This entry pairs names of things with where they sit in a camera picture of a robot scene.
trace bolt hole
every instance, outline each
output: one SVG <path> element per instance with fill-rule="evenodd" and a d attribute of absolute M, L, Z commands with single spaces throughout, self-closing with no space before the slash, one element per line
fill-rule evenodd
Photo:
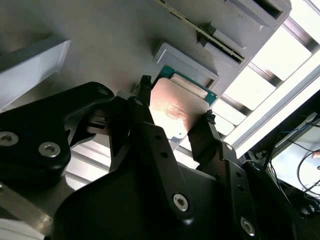
<path fill-rule="evenodd" d="M 238 189 L 240 190 L 240 192 L 244 192 L 245 190 L 244 190 L 244 188 L 242 187 L 242 186 L 240 186 L 240 185 L 238 185 Z"/>
<path fill-rule="evenodd" d="M 181 198 L 178 198 L 176 201 L 178 202 L 178 204 L 180 206 L 184 206 L 185 205 L 185 201 L 183 199 L 181 199 Z"/>
<path fill-rule="evenodd" d="M 1 141 L 7 141 L 7 142 L 11 142 L 12 141 L 12 137 L 9 135 L 3 135 L 1 137 Z"/>
<path fill-rule="evenodd" d="M 49 145 L 49 146 L 46 146 L 44 150 L 47 152 L 53 153 L 56 149 L 53 146 Z"/>
<path fill-rule="evenodd" d="M 165 159 L 168 158 L 168 153 L 166 153 L 165 151 L 162 151 L 162 152 L 160 153 L 160 155 L 161 155 L 163 158 L 165 158 Z"/>

